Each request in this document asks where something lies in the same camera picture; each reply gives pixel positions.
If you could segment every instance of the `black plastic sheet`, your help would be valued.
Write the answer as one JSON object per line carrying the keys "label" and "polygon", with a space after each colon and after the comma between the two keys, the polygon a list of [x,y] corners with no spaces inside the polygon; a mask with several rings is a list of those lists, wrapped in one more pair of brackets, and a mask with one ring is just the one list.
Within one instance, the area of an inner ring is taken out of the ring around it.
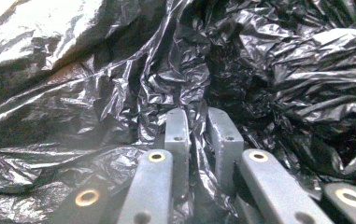
{"label": "black plastic sheet", "polygon": [[18,1],[0,17],[0,223],[43,223],[93,177],[112,193],[175,107],[192,156],[174,223],[235,223],[208,106],[308,191],[356,185],[356,1]]}

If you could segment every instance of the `round hole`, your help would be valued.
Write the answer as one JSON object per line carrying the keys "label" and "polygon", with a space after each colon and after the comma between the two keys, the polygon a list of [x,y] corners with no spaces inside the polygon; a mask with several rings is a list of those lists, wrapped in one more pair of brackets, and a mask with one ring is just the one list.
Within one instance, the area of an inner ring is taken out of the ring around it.
{"label": "round hole", "polygon": [[315,220],[312,218],[309,214],[298,212],[294,214],[296,219],[301,223],[301,224],[314,224]]}
{"label": "round hole", "polygon": [[352,207],[356,207],[356,191],[352,189],[338,189],[335,191],[337,198]]}
{"label": "round hole", "polygon": [[348,200],[352,200],[356,202],[356,197],[347,193],[343,193],[343,196],[346,197]]}
{"label": "round hole", "polygon": [[148,224],[150,223],[151,215],[146,212],[141,212],[135,215],[134,223],[135,224]]}
{"label": "round hole", "polygon": [[252,160],[258,161],[258,162],[268,161],[267,155],[265,155],[265,154],[262,153],[261,151],[254,151],[254,152],[252,152],[252,153],[249,154],[249,157],[250,157]]}
{"label": "round hole", "polygon": [[149,154],[149,160],[153,162],[159,162],[165,160],[165,155],[162,152],[151,152]]}
{"label": "round hole", "polygon": [[99,191],[96,189],[86,189],[81,191],[76,197],[76,205],[89,206],[99,199]]}

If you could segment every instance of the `gray metal bar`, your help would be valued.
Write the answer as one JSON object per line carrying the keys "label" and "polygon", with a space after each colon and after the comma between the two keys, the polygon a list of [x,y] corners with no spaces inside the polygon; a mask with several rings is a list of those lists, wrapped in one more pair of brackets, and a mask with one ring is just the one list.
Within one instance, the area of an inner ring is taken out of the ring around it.
{"label": "gray metal bar", "polygon": [[180,108],[166,115],[164,147],[174,156],[174,197],[184,198],[189,191],[190,136],[186,113]]}
{"label": "gray metal bar", "polygon": [[271,153],[245,150],[240,170],[267,223],[333,223]]}
{"label": "gray metal bar", "polygon": [[344,183],[328,184],[324,195],[350,222],[356,223],[356,187]]}
{"label": "gray metal bar", "polygon": [[215,148],[216,178],[226,194],[235,195],[234,161],[239,163],[241,160],[244,139],[227,113],[217,108],[209,108],[207,128]]}
{"label": "gray metal bar", "polygon": [[122,207],[120,224],[171,221],[173,157],[166,150],[143,154]]}
{"label": "gray metal bar", "polygon": [[239,217],[239,224],[265,223],[258,208],[242,200],[239,195],[236,195],[235,207]]}

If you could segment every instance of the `crumpled black plastic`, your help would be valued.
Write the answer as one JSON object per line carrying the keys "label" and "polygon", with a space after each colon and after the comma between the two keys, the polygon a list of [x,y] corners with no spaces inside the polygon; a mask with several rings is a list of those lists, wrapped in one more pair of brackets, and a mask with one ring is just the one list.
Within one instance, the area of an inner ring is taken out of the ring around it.
{"label": "crumpled black plastic", "polygon": [[356,1],[18,1],[0,17],[0,223],[123,185],[175,107],[192,156],[174,223],[235,223],[209,106],[308,191],[356,185]]}

